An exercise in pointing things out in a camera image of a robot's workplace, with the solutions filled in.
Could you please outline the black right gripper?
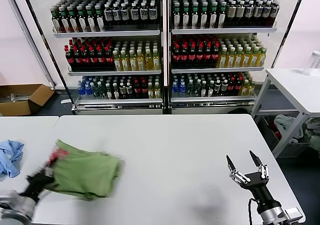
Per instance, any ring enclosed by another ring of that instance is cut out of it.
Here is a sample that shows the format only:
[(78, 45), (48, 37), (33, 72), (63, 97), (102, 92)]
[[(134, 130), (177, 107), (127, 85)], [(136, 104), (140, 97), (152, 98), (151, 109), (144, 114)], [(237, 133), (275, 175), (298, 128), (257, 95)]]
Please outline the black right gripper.
[(267, 164), (263, 164), (260, 158), (253, 152), (249, 151), (250, 156), (257, 167), (257, 172), (248, 173), (246, 175), (239, 172), (232, 160), (226, 155), (227, 166), (229, 168), (229, 177), (241, 184), (241, 188), (249, 190), (253, 198), (258, 201), (257, 210), (267, 211), (277, 207), (277, 201), (272, 197), (270, 191), (267, 188), (269, 182), (269, 167)]

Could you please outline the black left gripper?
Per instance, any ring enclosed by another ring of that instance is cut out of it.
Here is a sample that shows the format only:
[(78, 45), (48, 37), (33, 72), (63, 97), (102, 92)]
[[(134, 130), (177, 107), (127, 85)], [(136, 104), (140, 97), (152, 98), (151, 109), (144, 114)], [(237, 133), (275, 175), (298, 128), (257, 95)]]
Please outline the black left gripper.
[(20, 193), (22, 197), (31, 198), (34, 201), (39, 201), (39, 195), (43, 190), (50, 184), (52, 184), (55, 179), (53, 176), (52, 168), (42, 168), (33, 176), (28, 176), (27, 181), (29, 185), (27, 188)]

